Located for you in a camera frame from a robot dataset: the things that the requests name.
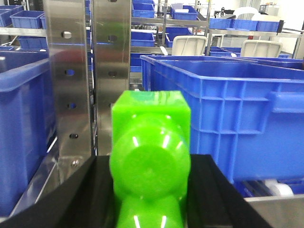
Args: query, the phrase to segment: white chair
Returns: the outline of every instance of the white chair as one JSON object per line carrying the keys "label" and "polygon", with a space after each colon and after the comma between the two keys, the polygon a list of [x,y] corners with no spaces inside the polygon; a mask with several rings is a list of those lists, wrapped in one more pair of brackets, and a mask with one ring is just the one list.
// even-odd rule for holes
{"label": "white chair", "polygon": [[259,14],[258,10],[256,8],[253,7],[240,7],[237,8],[233,14],[236,16],[236,19],[242,15],[242,14],[247,14],[247,13],[252,13],[252,14]]}
{"label": "white chair", "polygon": [[283,44],[266,40],[245,40],[241,57],[279,57]]}
{"label": "white chair", "polygon": [[207,38],[203,36],[177,36],[173,40],[173,56],[201,56],[205,52]]}

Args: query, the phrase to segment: white chair backrest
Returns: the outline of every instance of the white chair backrest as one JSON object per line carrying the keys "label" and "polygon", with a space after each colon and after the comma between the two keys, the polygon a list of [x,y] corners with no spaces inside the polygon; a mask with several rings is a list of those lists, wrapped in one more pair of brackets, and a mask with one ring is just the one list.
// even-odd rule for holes
{"label": "white chair backrest", "polygon": [[203,36],[177,36],[173,40],[173,56],[201,56],[204,54],[207,38]]}
{"label": "white chair backrest", "polygon": [[262,20],[262,21],[280,21],[280,17],[278,16],[271,16],[266,14],[255,14],[253,15],[251,20]]}
{"label": "white chair backrest", "polygon": [[236,19],[238,19],[239,15],[246,14],[246,13],[259,14],[258,10],[253,7],[237,8],[233,14],[236,16]]}
{"label": "white chair backrest", "polygon": [[266,40],[245,40],[241,48],[241,57],[279,57],[282,43]]}

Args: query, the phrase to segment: white wall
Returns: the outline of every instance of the white wall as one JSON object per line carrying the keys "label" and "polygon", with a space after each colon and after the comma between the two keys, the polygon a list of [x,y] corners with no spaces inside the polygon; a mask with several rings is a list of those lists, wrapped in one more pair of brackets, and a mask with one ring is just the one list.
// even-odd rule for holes
{"label": "white wall", "polygon": [[[201,4],[208,4],[207,0],[199,0]],[[212,5],[214,10],[221,10],[222,7],[225,7],[227,10],[235,10],[239,7],[241,0],[212,0]],[[195,3],[195,0],[168,0],[168,3],[184,3],[184,4],[191,4]]]}
{"label": "white wall", "polygon": [[226,10],[235,10],[239,7],[241,0],[212,0],[215,10],[221,10],[225,7]]}

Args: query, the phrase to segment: metal shelf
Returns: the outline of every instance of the metal shelf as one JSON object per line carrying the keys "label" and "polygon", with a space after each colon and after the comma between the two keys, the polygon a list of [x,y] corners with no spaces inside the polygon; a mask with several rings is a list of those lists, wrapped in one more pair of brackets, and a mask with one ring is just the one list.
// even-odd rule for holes
{"label": "metal shelf", "polygon": [[236,35],[236,36],[265,36],[265,37],[286,37],[286,38],[300,38],[302,34],[295,33],[276,33],[276,32],[261,32],[261,31],[240,31],[240,30],[223,30],[223,29],[209,29],[209,33]]}
{"label": "metal shelf", "polygon": [[[288,33],[288,32],[261,32],[261,31],[240,31],[240,30],[223,30],[223,29],[208,29],[209,37],[212,36],[212,34],[221,34],[221,35],[236,35],[236,36],[258,36],[258,37],[284,37],[284,38],[296,38],[296,44],[295,49],[293,53],[293,57],[296,56],[300,40],[303,37],[303,34],[296,34],[296,33]],[[208,56],[210,53],[210,46],[211,46],[212,39],[208,39],[207,44],[207,51],[206,55]]]}
{"label": "metal shelf", "polygon": [[[171,47],[166,47],[166,50],[168,54],[172,53]],[[131,47],[131,52],[163,55],[163,52],[160,47]]]}
{"label": "metal shelf", "polygon": [[45,29],[0,27],[0,35],[46,37]]}
{"label": "metal shelf", "polygon": [[[131,18],[132,23],[142,25],[162,26],[164,24],[163,18]],[[206,27],[208,22],[206,20],[176,20],[166,19],[166,25],[179,25],[188,27]]]}

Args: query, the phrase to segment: metal frame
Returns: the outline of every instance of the metal frame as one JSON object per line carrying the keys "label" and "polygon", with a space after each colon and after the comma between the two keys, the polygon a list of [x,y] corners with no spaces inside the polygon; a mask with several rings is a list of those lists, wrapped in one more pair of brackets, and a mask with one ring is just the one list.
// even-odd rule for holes
{"label": "metal frame", "polygon": [[46,37],[47,32],[44,29],[2,27],[0,35]]}
{"label": "metal frame", "polygon": [[[132,17],[132,24],[141,24],[148,26],[162,26],[162,32],[166,33],[167,25],[174,26],[187,26],[196,28],[195,35],[197,35],[197,30],[200,28],[205,28],[205,35],[207,36],[208,27],[209,27],[209,16],[212,0],[209,0],[208,4],[208,18],[207,20],[178,20],[178,19],[167,19],[167,8],[168,8],[168,0],[164,1],[164,14],[162,16],[161,8],[160,8],[161,0],[158,0],[158,10],[157,10],[157,18],[136,18]],[[164,46],[165,44],[165,36],[162,36],[162,40],[159,46]],[[159,48],[155,47],[131,47],[132,52],[142,52],[142,53],[153,53],[153,54],[163,54],[163,52],[159,51]],[[171,48],[167,48],[168,53],[171,53]]]}
{"label": "metal frame", "polygon": [[60,158],[83,162],[93,151],[85,1],[47,0],[44,4]]}
{"label": "metal frame", "polygon": [[303,227],[304,195],[253,197],[245,200],[274,228]]}
{"label": "metal frame", "polygon": [[98,155],[112,151],[111,106],[129,88],[130,0],[92,0]]}
{"label": "metal frame", "polygon": [[[212,34],[223,34],[223,35],[236,35],[236,36],[264,36],[264,37],[285,37],[285,38],[297,38],[301,39],[302,34],[287,33],[287,32],[261,32],[261,31],[240,31],[240,30],[223,30],[223,29],[208,29],[209,37],[212,37]],[[208,39],[206,55],[210,53],[212,39]],[[293,57],[296,56],[298,51],[299,42],[296,43],[296,48],[293,53]]]}

